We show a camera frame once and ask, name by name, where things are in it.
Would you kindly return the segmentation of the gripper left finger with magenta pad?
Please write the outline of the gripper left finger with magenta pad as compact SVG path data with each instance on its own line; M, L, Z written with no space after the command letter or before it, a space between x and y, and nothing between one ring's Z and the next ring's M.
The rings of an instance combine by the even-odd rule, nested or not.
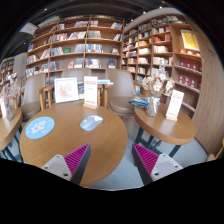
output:
M91 147L86 144L65 156L55 155L42 169L79 185L90 156Z

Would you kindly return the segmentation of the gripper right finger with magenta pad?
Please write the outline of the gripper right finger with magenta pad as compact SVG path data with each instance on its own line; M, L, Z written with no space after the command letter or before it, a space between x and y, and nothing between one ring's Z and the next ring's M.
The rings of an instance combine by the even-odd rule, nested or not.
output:
M158 155L135 143L132 144L132 155L144 185L182 169L182 166L167 154Z

